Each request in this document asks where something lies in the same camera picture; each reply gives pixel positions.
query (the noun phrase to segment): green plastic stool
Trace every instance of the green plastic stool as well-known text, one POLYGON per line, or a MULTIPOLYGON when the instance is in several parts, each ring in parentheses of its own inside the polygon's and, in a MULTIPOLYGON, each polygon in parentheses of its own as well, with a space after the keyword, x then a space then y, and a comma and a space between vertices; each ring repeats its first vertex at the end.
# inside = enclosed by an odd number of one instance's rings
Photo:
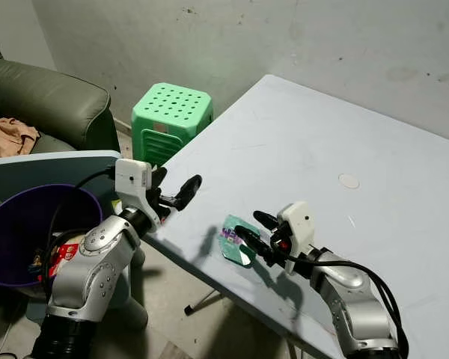
POLYGON ((213 121, 207 93, 161 83, 133 107, 133 158, 162 165, 213 121))

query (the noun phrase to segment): beige cloth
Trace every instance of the beige cloth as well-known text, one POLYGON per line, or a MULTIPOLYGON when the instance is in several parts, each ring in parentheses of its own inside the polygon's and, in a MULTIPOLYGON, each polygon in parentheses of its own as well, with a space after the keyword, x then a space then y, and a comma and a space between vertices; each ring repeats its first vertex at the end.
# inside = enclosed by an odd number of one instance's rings
POLYGON ((27 155, 40 134, 14 118, 0 118, 0 157, 27 155))

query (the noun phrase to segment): white wall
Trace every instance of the white wall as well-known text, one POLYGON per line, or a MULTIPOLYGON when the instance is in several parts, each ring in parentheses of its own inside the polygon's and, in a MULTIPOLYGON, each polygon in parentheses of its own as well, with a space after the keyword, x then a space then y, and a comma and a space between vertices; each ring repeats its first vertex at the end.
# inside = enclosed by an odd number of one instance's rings
POLYGON ((0 50, 7 60, 55 70, 31 0, 0 0, 0 50))
POLYGON ((57 68, 110 90, 121 120, 155 82, 220 113, 273 73, 449 138, 449 0, 33 3, 57 68))

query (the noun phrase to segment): gray floor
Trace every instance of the gray floor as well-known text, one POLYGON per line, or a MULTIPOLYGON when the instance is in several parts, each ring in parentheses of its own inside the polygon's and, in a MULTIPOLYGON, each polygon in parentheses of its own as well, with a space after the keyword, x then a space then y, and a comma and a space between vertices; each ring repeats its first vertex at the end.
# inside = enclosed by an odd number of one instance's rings
MULTIPOLYGON (((130 157, 129 137, 119 133, 119 140, 123 155, 130 157)), ((186 317, 183 308, 209 287, 149 245, 143 243, 142 249, 147 259, 133 276, 133 294, 148 310, 148 326, 145 331, 130 331, 110 312, 99 326, 92 358, 311 358, 301 357, 299 350, 218 293, 206 307, 186 317)), ((6 303, 0 302, 0 352, 22 358, 30 353, 40 329, 23 316, 23 306, 8 297, 6 303)))

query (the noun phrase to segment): white table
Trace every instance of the white table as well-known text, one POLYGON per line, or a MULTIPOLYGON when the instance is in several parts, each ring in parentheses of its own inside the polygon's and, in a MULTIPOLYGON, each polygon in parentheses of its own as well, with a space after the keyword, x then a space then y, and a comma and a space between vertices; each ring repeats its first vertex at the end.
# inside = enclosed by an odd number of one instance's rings
POLYGON ((262 260, 255 269, 227 261, 216 231, 227 214, 257 224, 255 209, 276 213, 306 200, 315 245, 369 266, 391 287, 409 357, 449 358, 448 140, 265 76, 166 167, 163 193, 193 174, 203 185, 151 245, 278 333, 342 357, 329 310, 308 282, 262 260), (360 186, 345 187, 340 174, 360 186))

